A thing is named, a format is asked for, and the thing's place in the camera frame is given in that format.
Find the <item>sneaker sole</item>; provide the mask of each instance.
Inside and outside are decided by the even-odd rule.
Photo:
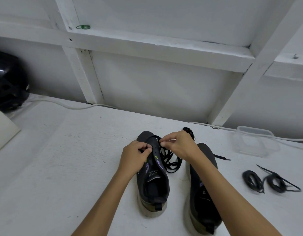
[[[149,218],[155,218],[155,217],[160,216],[167,208],[167,201],[166,201],[165,204],[162,206],[161,211],[155,211],[154,206],[142,202],[138,191],[137,191],[137,202],[138,202],[138,207],[139,207],[141,213]]]
[[[190,164],[188,162],[185,163],[186,174],[191,182],[191,174],[190,174]],[[183,219],[185,222],[185,226],[189,233],[193,236],[201,236],[201,235],[211,235],[206,232],[205,226],[203,226],[196,218],[191,214],[190,210],[190,194],[188,194],[184,207],[183,207]]]

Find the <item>shoe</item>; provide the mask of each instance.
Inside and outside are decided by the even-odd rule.
[[[204,143],[197,145],[217,168],[211,149]],[[194,168],[190,164],[186,164],[186,170],[191,180],[190,195],[184,209],[187,228],[193,235],[214,234],[222,219]]]
[[[137,138],[137,141],[153,147],[143,167],[136,174],[139,207],[149,217],[159,216],[165,211],[169,196],[169,180],[161,160],[159,139],[150,131],[142,132]]]

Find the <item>black helmet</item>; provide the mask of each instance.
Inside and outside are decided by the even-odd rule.
[[[28,78],[19,59],[0,52],[0,110],[16,109],[28,96]]]

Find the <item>clear plastic box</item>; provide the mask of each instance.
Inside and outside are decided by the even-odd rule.
[[[234,137],[236,149],[242,154],[265,157],[280,150],[273,133],[268,130],[238,126]]]

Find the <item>green rubber band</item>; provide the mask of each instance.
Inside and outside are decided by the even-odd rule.
[[[88,29],[90,29],[90,25],[79,25],[79,26],[76,26],[76,29],[88,30]]]

